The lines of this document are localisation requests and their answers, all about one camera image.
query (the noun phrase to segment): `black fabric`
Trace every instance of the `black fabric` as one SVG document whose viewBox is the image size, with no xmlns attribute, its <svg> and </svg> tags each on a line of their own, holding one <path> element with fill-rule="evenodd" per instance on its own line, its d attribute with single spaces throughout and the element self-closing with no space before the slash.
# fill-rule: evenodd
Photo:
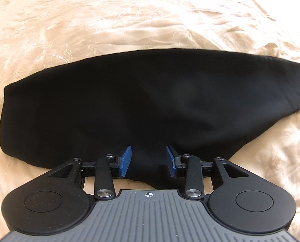
<svg viewBox="0 0 300 242">
<path fill-rule="evenodd" d="M 230 158 L 300 109 L 300 64 L 225 51 L 131 51 L 45 69 L 4 93 L 6 154 L 53 168 L 129 144 L 127 178 L 179 188 L 165 146 L 206 161 Z"/>
</svg>

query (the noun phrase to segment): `gray gripper base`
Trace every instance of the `gray gripper base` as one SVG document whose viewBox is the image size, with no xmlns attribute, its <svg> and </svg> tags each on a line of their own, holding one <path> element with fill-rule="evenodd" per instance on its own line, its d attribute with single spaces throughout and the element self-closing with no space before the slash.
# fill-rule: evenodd
<svg viewBox="0 0 300 242">
<path fill-rule="evenodd" d="M 217 223 L 199 201 L 185 200 L 176 190 L 122 190 L 110 201 L 96 203 L 74 228 L 52 236 L 16 231 L 1 242 L 290 242 L 287 231 L 250 236 Z"/>
</svg>

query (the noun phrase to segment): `blue rubber pad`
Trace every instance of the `blue rubber pad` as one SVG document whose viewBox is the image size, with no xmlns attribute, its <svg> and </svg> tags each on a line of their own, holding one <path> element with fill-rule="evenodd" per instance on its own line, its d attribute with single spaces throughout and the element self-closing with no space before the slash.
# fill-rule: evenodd
<svg viewBox="0 0 300 242">
<path fill-rule="evenodd" d="M 171 177 L 176 176 L 176 167 L 175 167 L 175 157 L 170 151 L 169 147 L 166 146 L 166 154 L 167 154 L 167 166 L 170 172 Z"/>
<path fill-rule="evenodd" d="M 132 157 L 132 149 L 131 146 L 129 145 L 121 157 L 120 177 L 125 177 L 126 171 L 128 171 L 129 164 L 131 162 L 131 157 Z"/>
</svg>

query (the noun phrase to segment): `cream satin fabric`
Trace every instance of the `cream satin fabric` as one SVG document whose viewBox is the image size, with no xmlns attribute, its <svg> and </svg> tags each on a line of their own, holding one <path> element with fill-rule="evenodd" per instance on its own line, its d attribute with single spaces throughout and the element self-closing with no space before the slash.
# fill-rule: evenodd
<svg viewBox="0 0 300 242">
<path fill-rule="evenodd" d="M 114 52 L 173 47 L 300 62 L 300 5 L 294 0 L 1 0 L 0 116 L 3 88 L 44 68 Z M 290 232 L 300 240 L 300 111 L 231 160 L 293 195 L 297 214 Z M 7 193 L 44 172 L 0 148 L 0 207 Z M 93 193 L 92 179 L 86 182 L 85 190 Z M 115 187 L 150 188 L 128 180 L 116 180 Z M 0 238 L 7 232 L 0 210 Z"/>
</svg>

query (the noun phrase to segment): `metal bolt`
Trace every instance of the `metal bolt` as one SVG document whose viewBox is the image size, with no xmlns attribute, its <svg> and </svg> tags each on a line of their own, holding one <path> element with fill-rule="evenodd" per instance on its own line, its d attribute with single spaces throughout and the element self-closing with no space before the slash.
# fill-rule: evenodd
<svg viewBox="0 0 300 242">
<path fill-rule="evenodd" d="M 113 195 L 113 192 L 108 189 L 101 189 L 101 190 L 97 191 L 96 194 L 100 197 L 109 197 L 109 196 Z"/>
<path fill-rule="evenodd" d="M 190 197 L 198 197 L 202 195 L 202 192 L 200 192 L 198 189 L 189 189 L 186 191 L 186 195 Z"/>
</svg>

